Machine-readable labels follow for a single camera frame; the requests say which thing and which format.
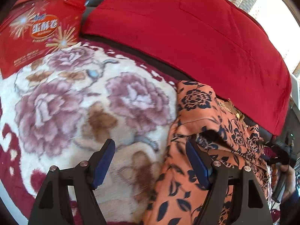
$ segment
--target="metal screw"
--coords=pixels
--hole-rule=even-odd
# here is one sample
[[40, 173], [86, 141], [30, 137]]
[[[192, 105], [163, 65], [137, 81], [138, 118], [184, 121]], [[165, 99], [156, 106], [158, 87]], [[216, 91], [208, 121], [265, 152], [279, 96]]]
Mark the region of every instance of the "metal screw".
[[245, 169], [246, 172], [250, 172], [251, 171], [251, 167], [249, 167], [249, 166], [244, 166], [244, 169]]
[[221, 162], [220, 161], [214, 161], [214, 166], [216, 166], [216, 167], [221, 166]]
[[56, 169], [57, 169], [57, 166], [55, 166], [55, 165], [53, 165], [53, 166], [51, 166], [51, 167], [49, 168], [49, 170], [50, 170], [51, 172], [54, 172]]
[[88, 164], [89, 164], [88, 161], [82, 161], [82, 162], [80, 163], [80, 166], [86, 167]]

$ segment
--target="product label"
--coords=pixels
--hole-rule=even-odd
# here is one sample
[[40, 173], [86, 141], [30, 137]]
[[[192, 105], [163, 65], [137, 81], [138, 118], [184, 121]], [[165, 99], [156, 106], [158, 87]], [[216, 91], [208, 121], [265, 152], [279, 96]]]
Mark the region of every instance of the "product label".
[[34, 39], [42, 39], [53, 34], [58, 28], [58, 18], [55, 15], [37, 14], [33, 18], [31, 36]]

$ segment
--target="red cloth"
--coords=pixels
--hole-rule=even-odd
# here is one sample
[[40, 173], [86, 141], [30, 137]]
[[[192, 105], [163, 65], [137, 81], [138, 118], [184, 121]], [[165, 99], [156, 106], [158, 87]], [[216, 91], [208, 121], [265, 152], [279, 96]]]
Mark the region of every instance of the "red cloth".
[[261, 26], [226, 0], [104, 0], [82, 32], [138, 49], [213, 87], [272, 134], [291, 80]]

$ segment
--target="red plastic container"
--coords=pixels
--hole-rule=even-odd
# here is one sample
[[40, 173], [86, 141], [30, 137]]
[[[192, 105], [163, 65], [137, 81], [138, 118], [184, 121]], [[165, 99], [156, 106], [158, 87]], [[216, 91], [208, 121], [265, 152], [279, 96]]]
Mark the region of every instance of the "red plastic container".
[[23, 66], [78, 42], [86, 0], [19, 0], [0, 26], [5, 79]]

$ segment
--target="orange floral cloth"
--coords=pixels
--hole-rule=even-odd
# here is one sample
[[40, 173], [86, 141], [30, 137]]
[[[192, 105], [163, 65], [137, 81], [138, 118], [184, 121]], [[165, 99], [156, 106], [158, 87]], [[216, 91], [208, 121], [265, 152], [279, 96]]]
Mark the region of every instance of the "orange floral cloth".
[[[170, 128], [165, 162], [147, 211], [145, 225], [193, 224], [207, 195], [202, 190], [185, 153], [188, 138], [211, 159], [227, 167], [250, 166], [270, 201], [270, 176], [260, 158], [258, 125], [245, 128], [237, 116], [219, 104], [214, 90], [192, 81], [180, 81], [177, 87], [178, 117]], [[219, 224], [225, 224], [231, 205], [232, 186], [228, 186]]]

